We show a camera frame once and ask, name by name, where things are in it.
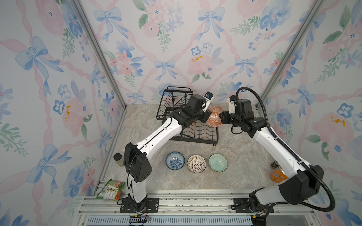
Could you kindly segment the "red patterned ceramic bowl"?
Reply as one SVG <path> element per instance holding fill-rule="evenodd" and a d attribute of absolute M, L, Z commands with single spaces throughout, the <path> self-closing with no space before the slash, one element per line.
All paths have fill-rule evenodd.
<path fill-rule="evenodd" d="M 224 112 L 224 110 L 219 106 L 212 106 L 209 108 L 211 111 L 211 115 L 207 120 L 207 124 L 211 127 L 219 127 L 222 125 L 222 120 L 220 118 L 220 114 Z"/>

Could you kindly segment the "blue patterned ceramic bowl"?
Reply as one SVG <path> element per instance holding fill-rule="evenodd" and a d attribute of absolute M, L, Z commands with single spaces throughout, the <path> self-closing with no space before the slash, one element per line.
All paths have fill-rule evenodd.
<path fill-rule="evenodd" d="M 180 152 L 171 152 L 166 157 L 166 166 L 171 170 L 179 170 L 185 165 L 185 157 Z"/>

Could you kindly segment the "brown lattice ceramic bowl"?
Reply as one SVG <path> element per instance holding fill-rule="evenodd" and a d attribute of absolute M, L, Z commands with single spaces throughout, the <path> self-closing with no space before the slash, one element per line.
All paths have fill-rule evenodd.
<path fill-rule="evenodd" d="M 206 168 L 206 161 L 200 155 L 192 155 L 187 161 L 188 169 L 193 173 L 202 173 Z"/>

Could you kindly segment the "mint green ceramic bowl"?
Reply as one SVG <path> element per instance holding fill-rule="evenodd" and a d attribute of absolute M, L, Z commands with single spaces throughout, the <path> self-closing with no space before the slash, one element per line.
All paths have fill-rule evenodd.
<path fill-rule="evenodd" d="M 226 158 L 221 154 L 213 154 L 209 158 L 209 165 L 216 172 L 223 172 L 228 167 Z"/>

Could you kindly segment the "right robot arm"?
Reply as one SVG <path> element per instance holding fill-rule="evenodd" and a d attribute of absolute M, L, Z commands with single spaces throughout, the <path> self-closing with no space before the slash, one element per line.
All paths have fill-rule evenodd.
<path fill-rule="evenodd" d="M 315 210 L 325 210 L 305 202 L 318 194 L 321 189 L 330 194 L 329 188 L 322 180 L 324 171 L 320 166 L 312 166 L 302 159 L 276 135 L 265 118 L 254 117 L 252 110 L 241 110 L 237 113 L 223 111 L 218 116 L 222 124 L 241 128 L 261 144 L 288 177 L 287 181 L 280 185 L 260 188 L 250 193 L 248 202 L 252 211 L 257 212 L 273 204 L 302 204 Z"/>

